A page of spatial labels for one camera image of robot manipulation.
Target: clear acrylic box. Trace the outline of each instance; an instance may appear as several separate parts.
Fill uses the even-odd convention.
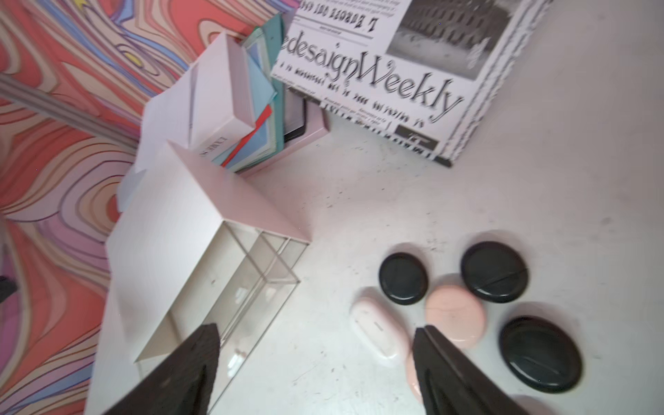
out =
[[[147,376],[201,324],[221,340],[210,410],[297,284],[292,272],[307,244],[224,222],[137,364]]]
[[[106,242],[116,338],[137,377],[216,323],[211,409],[298,284],[308,241],[241,177],[164,145]]]

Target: white surface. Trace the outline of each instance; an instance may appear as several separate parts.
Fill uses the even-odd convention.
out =
[[[256,127],[247,54],[222,32],[196,62],[190,148],[214,158]]]
[[[175,145],[162,147],[106,242],[132,362],[224,220],[179,156]]]
[[[404,364],[410,353],[410,339],[383,307],[362,297],[351,307],[349,317],[351,329],[378,363],[386,367]]]
[[[185,149],[189,148],[192,72],[193,70],[186,71],[172,87],[150,99],[145,105],[141,121],[141,141],[132,167],[134,172],[141,173],[149,169],[166,141],[177,143]]]
[[[554,3],[453,169],[331,117],[333,133],[252,177],[314,243],[295,268],[302,283],[215,413],[423,415],[404,371],[357,344],[350,306],[379,290],[396,245],[421,252],[433,288],[455,280],[488,230],[532,274],[515,303],[485,304],[487,333],[467,352],[475,364],[536,415],[663,413],[662,21],[659,0]],[[392,309],[409,335],[424,323],[424,302]],[[575,338],[586,365],[577,389],[545,395],[509,372],[497,332],[518,313]],[[89,414],[117,393],[100,393],[98,378],[131,381],[108,369],[121,356],[107,327],[118,329],[102,330]]]
[[[99,336],[93,379],[85,404],[86,414],[103,414],[141,379],[129,355],[116,294],[115,283],[111,281],[104,308],[104,329]]]
[[[118,201],[118,212],[124,212],[127,210],[131,200],[133,199],[133,192],[136,190],[139,183],[141,183],[141,180],[147,171],[142,170],[136,173],[135,167],[136,164],[131,166],[131,169],[127,171],[127,173],[122,178],[122,181],[120,181],[120,184],[118,185],[118,191],[116,193],[116,199]]]

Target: newspaper photo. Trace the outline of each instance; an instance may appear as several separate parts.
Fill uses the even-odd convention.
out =
[[[272,76],[444,165],[551,0],[303,0]]]

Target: psychedelic patterned fabric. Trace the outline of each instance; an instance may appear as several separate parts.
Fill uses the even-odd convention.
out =
[[[1,102],[0,414],[82,411],[132,150]]]
[[[222,28],[249,35],[294,0],[4,0],[0,72],[139,135]],[[134,150],[0,98],[0,415],[81,413],[110,274],[104,241]]]

